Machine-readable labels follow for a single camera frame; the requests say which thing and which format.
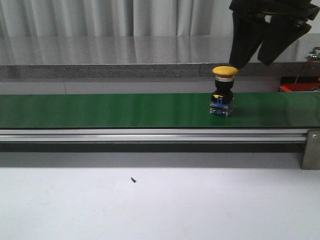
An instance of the metal bracket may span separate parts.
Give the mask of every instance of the metal bracket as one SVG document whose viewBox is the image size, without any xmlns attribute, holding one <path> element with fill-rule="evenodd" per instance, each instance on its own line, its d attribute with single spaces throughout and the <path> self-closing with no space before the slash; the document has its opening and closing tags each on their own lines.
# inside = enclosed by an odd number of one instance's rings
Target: metal bracket
<svg viewBox="0 0 320 240">
<path fill-rule="evenodd" d="M 320 170 L 320 130 L 310 130 L 304 152 L 303 170 Z"/>
</svg>

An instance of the white curtain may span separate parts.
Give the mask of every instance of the white curtain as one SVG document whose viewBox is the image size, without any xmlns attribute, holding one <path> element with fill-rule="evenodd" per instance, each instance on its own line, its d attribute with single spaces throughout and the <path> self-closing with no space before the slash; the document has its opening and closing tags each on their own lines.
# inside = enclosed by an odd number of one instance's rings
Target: white curtain
<svg viewBox="0 0 320 240">
<path fill-rule="evenodd" d="M 231 35 L 231 0 L 0 0 L 0 36 Z"/>
</svg>

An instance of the green conveyor belt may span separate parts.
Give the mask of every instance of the green conveyor belt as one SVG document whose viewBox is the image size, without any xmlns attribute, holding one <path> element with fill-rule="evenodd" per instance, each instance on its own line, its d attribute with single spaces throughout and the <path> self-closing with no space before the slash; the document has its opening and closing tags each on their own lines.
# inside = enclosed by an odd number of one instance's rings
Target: green conveyor belt
<svg viewBox="0 0 320 240">
<path fill-rule="evenodd" d="M 0 95 L 0 128 L 318 128 L 320 92 L 235 93 L 229 117 L 210 93 Z"/>
</svg>

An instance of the yellow mushroom button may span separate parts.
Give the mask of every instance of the yellow mushroom button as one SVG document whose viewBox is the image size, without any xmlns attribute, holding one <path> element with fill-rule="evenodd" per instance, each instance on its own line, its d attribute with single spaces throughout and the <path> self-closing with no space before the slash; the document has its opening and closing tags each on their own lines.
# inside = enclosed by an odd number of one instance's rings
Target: yellow mushroom button
<svg viewBox="0 0 320 240">
<path fill-rule="evenodd" d="M 236 75 L 239 70 L 233 66 L 217 66 L 212 72 L 221 76 L 233 76 Z"/>
</svg>

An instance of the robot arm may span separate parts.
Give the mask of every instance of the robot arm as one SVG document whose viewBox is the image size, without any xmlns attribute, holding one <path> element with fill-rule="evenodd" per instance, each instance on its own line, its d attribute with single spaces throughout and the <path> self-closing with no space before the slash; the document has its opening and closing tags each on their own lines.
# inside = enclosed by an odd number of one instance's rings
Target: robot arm
<svg viewBox="0 0 320 240">
<path fill-rule="evenodd" d="M 270 65 L 306 34 L 320 8 L 311 0 L 232 0 L 233 43 L 229 62 L 243 68 L 260 47 L 258 59 Z"/>
</svg>

